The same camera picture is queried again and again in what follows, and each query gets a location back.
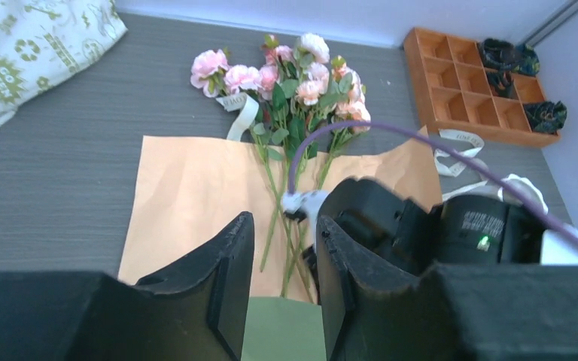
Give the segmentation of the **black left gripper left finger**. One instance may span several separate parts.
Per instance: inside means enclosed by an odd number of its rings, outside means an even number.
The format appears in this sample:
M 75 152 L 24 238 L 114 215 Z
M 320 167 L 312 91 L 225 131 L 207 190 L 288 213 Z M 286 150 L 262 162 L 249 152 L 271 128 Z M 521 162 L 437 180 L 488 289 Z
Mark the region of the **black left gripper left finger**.
M 254 218 L 128 285 L 102 272 L 0 272 L 0 360 L 239 360 Z

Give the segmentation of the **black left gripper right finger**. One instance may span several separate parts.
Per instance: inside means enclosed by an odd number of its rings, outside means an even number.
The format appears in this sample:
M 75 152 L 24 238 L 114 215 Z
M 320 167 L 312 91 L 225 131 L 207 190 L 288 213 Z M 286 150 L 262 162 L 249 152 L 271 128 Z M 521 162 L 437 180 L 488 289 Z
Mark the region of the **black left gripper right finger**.
M 578 360 L 578 266 L 442 265 L 408 274 L 317 223 L 328 360 Z

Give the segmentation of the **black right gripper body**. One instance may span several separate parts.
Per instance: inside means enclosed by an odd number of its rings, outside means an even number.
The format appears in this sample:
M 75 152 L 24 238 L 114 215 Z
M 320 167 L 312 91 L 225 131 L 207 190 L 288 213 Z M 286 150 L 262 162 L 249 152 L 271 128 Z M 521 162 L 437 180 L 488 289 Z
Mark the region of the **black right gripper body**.
M 412 275 L 440 258 L 441 204 L 423 208 L 373 178 L 346 178 L 321 206 L 360 246 Z

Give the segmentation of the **green wrapping paper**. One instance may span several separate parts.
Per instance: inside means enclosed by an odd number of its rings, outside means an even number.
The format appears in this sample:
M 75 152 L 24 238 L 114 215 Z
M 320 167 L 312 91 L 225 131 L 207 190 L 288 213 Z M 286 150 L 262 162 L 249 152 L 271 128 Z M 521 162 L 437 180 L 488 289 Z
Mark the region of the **green wrapping paper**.
M 321 307 L 280 297 L 251 297 L 242 359 L 325 361 Z

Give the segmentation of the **beige printed ribbon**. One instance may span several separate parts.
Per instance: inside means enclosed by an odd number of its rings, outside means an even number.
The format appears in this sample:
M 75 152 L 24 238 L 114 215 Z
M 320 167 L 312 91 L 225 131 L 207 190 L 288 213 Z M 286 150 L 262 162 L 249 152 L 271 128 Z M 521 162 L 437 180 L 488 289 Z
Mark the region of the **beige printed ribbon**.
M 257 116 L 258 112 L 258 103 L 252 99 L 247 93 L 238 93 L 232 96 L 224 96 L 218 97 L 215 99 L 216 102 L 221 104 L 226 111 L 244 111 L 245 112 L 245 120 L 235 120 L 232 124 L 232 128 L 228 132 L 227 138 L 230 140 L 239 141 L 242 137 L 242 133 L 247 130 L 251 124 L 254 122 L 255 117 Z M 295 172 L 298 162 L 300 161 L 301 156 L 305 152 L 306 148 L 314 142 L 317 138 L 321 137 L 322 135 L 326 134 L 327 132 L 332 132 L 333 130 L 337 129 L 346 129 L 352 126 L 362 126 L 363 123 L 360 121 L 342 121 L 339 123 L 334 123 L 327 125 L 319 130 L 316 130 L 311 135 L 309 135 L 306 140 L 304 140 L 297 150 L 297 155 L 293 157 L 291 161 L 291 169 L 290 169 L 290 182 L 289 182 L 289 193 L 294 193 L 296 191 L 295 186 Z M 476 161 L 473 154 L 466 152 L 458 152 L 454 149 L 451 149 L 441 143 L 438 143 L 434 139 L 430 139 L 427 136 L 420 135 L 416 132 L 410 131 L 408 129 L 404 129 L 402 127 L 396 126 L 394 124 L 388 123 L 371 123 L 370 126 L 372 128 L 377 128 L 381 130 L 386 130 L 389 132 L 396 133 L 398 135 L 403 135 L 408 138 L 414 138 L 417 141 L 427 144 L 429 147 L 438 150 L 441 156 L 450 156 L 456 159 L 458 162 L 456 165 L 463 165 L 464 167 L 471 168 L 475 171 L 481 172 L 484 177 L 492 176 L 489 174 L 487 166 L 485 163 Z

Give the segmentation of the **orange wrapping paper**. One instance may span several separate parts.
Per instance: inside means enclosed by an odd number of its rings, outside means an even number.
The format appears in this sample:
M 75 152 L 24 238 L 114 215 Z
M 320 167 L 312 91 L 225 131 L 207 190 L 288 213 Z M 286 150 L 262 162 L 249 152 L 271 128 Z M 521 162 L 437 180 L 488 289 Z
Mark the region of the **orange wrapping paper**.
M 423 208 L 442 200 L 432 150 L 406 141 L 377 155 L 340 156 L 323 190 L 343 179 L 375 177 Z M 283 247 L 273 243 L 261 272 L 272 198 L 254 145 L 219 138 L 143 137 L 132 215 L 118 279 L 135 284 L 213 238 L 236 215 L 254 215 L 252 296 L 278 296 Z

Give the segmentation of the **pink artificial flower bunch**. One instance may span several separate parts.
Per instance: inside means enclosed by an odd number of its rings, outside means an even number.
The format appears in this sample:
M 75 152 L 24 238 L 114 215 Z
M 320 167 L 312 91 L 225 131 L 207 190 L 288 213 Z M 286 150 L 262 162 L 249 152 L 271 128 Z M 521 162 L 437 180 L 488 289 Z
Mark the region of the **pink artificial flower bunch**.
M 299 263 L 307 228 L 283 212 L 282 198 L 321 148 L 317 142 L 306 144 L 309 135 L 327 128 L 327 155 L 316 178 L 317 188 L 322 188 L 344 147 L 368 130 L 366 88 L 343 57 L 331 56 L 320 35 L 307 32 L 293 46 L 267 35 L 261 49 L 265 62 L 259 68 L 230 64 L 227 50 L 205 50 L 192 62 L 190 84 L 227 111 L 239 112 L 228 132 L 230 140 L 251 134 L 273 203 L 260 270 L 268 265 L 272 244 L 279 243 L 284 262 L 277 295 L 287 297 L 292 279 L 298 278 L 306 298 L 312 299 L 312 276 Z

